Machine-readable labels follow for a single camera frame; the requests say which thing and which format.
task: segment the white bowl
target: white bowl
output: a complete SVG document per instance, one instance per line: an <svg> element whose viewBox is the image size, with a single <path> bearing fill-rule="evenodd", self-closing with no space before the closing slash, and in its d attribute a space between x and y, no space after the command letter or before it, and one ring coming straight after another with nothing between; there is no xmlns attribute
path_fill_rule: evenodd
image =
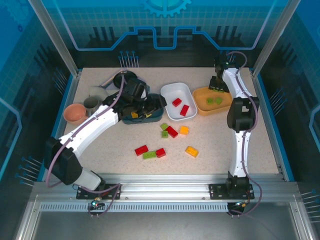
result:
<svg viewBox="0 0 320 240"><path fill-rule="evenodd" d="M165 110L172 121L191 120L197 115L198 109L189 87L183 82L171 83L161 88L161 95L165 98ZM172 102L177 98L182 102L178 106L174 106ZM185 116L180 115L184 105L188 105L189 109Z"/></svg>

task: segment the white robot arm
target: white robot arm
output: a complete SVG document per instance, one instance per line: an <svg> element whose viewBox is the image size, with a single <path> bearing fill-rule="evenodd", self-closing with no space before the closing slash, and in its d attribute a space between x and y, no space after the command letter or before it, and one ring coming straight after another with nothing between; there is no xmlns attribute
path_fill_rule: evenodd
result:
<svg viewBox="0 0 320 240"><path fill-rule="evenodd" d="M255 124L256 109L259 107L259 99L252 97L247 90L234 62L221 62L215 59L215 72L210 81L209 89L230 93L233 100L227 115L227 125L232 129L232 161L225 184L211 184L211 199L244 199L254 198L252 185L248 174L248 145L251 133L250 129Z"/></svg>
<svg viewBox="0 0 320 240"><path fill-rule="evenodd" d="M235 77L237 71L238 69L235 67L224 70L222 74L222 79L227 85L232 98L247 99L244 92L246 92L249 96L252 96L252 95L247 90L240 74L238 74L238 80L242 88L239 86ZM248 173L248 165L247 165L248 145L249 145L251 133L247 132L245 137L243 137L244 132L245 130L240 130L239 132L234 131L232 135L232 161L231 161L229 172L231 173L232 176L237 176L238 178L246 176L246 173L243 170L242 156L241 156L243 141L245 142L244 143L244 165L245 165L246 172Z"/></svg>
<svg viewBox="0 0 320 240"><path fill-rule="evenodd" d="M133 72L117 74L113 79L115 85L119 83L119 75L120 78L124 75L126 84L119 92L117 102L114 99L118 92L108 96L98 110L75 130L59 139L51 137L46 141L44 166L52 168L52 173L66 185L75 184L90 191L103 189L103 179L80 165L78 158L83 151L105 130L131 113L136 113L143 120L167 105L161 95L148 95L148 86Z"/></svg>

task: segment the beige table surface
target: beige table surface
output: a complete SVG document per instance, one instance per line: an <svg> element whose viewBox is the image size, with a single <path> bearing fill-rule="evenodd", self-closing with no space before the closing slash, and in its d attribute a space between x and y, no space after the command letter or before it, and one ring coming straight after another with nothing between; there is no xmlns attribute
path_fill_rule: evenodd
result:
<svg viewBox="0 0 320 240"><path fill-rule="evenodd" d="M88 97L90 86L97 86L112 76L118 68L84 68L76 90L74 102ZM160 93L161 87L174 82L187 84L190 91L209 85L214 68L166 67L130 68L146 81L152 93ZM241 77L255 96L255 89L248 68ZM210 116L197 115L184 123L172 123L164 112L159 122L124 124L122 121L103 132L83 152L81 165L96 173L105 174L226 174L232 159L232 134L227 127L227 111ZM160 124L168 123L177 131L181 125L189 127L189 135L161 138ZM65 133L75 127L67 124ZM150 151L164 148L166 156L144 160L137 157L135 149L147 145ZM187 146L199 150L197 158L185 153ZM249 173L276 174L276 161L270 145L261 112L257 127L252 131L248 151Z"/></svg>

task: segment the glass panel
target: glass panel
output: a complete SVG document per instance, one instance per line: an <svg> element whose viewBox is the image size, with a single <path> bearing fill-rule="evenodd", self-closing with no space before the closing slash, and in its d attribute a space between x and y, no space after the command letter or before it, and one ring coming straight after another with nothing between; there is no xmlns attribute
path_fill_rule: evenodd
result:
<svg viewBox="0 0 320 240"><path fill-rule="evenodd" d="M135 67L136 57L140 67L211 67L229 50L253 66L287 0L43 3L79 68Z"/></svg>
<svg viewBox="0 0 320 240"><path fill-rule="evenodd" d="M302 193L320 191L319 10L319 1L300 2L260 73Z"/></svg>
<svg viewBox="0 0 320 240"><path fill-rule="evenodd" d="M22 157L42 161L70 73L28 1L0 6L0 238L11 240L39 172Z"/></svg>

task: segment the red block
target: red block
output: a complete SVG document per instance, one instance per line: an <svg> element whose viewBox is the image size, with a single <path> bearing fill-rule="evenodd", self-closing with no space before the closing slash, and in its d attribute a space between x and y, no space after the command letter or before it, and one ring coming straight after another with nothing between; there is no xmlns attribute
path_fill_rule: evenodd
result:
<svg viewBox="0 0 320 240"><path fill-rule="evenodd" d="M162 158L166 155L166 152L163 148L160 148L157 151L155 151L155 154L158 158Z"/></svg>
<svg viewBox="0 0 320 240"><path fill-rule="evenodd" d="M188 112L188 109L189 109L188 105L183 105L180 115L185 117Z"/></svg>
<svg viewBox="0 0 320 240"><path fill-rule="evenodd" d="M173 138L178 136L178 132L176 130L174 130L171 126L168 126L166 131L168 131L168 134Z"/></svg>
<svg viewBox="0 0 320 240"><path fill-rule="evenodd" d="M144 153L146 153L146 152L149 152L149 149L148 149L147 145L143 145L143 146L137 148L137 149L134 150L134 151L135 151L135 154L136 154L137 156L140 156L141 154L144 154Z"/></svg>
<svg viewBox="0 0 320 240"><path fill-rule="evenodd" d="M177 98L176 100L174 100L174 101L172 102L172 105L175 106L175 107L177 107L177 106L180 105L180 103L182 103L182 100L181 100L180 98Z"/></svg>

